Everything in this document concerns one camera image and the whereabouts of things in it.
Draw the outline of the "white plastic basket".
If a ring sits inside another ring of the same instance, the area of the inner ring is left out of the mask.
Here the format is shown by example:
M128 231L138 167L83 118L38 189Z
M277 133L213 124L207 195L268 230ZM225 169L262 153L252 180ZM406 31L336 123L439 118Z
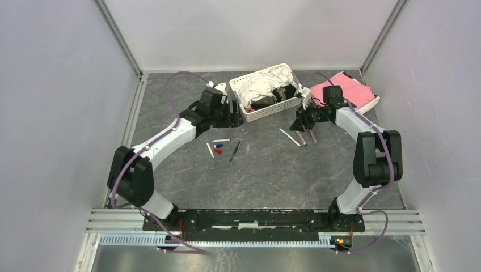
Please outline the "white plastic basket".
M296 91L302 86L291 68L281 63L229 81L246 122L300 105Z

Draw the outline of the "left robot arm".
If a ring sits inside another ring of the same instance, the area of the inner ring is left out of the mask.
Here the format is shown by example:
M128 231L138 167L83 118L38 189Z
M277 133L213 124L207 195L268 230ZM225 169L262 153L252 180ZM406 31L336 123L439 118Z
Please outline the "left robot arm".
M242 124L237 100L229 100L226 84L209 82L199 100L183 110L164 130L134 147L120 146L114 153L107 186L130 204L157 217L165 231L178 225L177 206L155 189L153 173L182 145L211 128Z

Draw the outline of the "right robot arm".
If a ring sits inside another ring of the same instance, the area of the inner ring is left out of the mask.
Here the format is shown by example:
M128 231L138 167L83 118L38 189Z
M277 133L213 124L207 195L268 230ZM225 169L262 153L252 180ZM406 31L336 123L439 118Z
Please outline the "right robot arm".
M363 207L378 191L401 179L401 134L396 130L385 130L367 119L344 97L339 85L325 87L320 104L315 103L309 88L300 87L294 95L300 99L301 105L289 128L291 131L311 130L317 123L332 122L356 142L353 181L328 209L329 227L342 231L350 222L360 219Z

